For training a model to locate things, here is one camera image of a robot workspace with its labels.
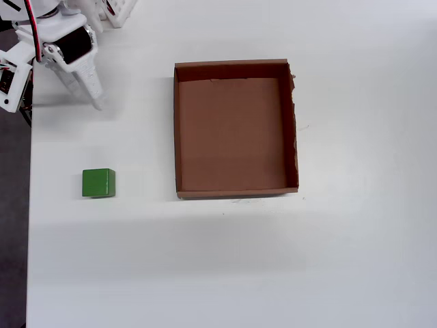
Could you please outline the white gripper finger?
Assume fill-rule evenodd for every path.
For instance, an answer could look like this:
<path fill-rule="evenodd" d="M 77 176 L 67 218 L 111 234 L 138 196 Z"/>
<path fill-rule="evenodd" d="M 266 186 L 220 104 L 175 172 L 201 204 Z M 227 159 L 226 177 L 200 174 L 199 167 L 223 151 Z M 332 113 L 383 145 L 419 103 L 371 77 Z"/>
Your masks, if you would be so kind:
<path fill-rule="evenodd" d="M 84 55 L 71 63 L 72 75 L 84 89 L 95 109 L 103 110 L 103 89 L 92 55 Z"/>
<path fill-rule="evenodd" d="M 77 98 L 90 102 L 84 89 L 71 73 L 71 63 L 84 55 L 91 55 L 91 43 L 69 46 L 63 43 L 45 43 L 43 54 L 46 67 L 57 75 L 68 91 Z"/>

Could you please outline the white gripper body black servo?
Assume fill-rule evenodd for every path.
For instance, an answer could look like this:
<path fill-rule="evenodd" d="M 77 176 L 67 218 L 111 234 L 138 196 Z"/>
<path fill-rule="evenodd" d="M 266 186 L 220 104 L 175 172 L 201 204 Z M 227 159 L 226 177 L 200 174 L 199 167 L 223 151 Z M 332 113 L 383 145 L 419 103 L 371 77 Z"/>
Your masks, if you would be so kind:
<path fill-rule="evenodd" d="M 14 28 L 21 41 L 30 41 L 35 47 L 35 58 L 45 59 L 45 43 L 63 43 L 81 45 L 91 43 L 91 50 L 96 49 L 96 34 L 87 24 L 83 14 L 51 14 L 34 19 L 18 21 Z"/>

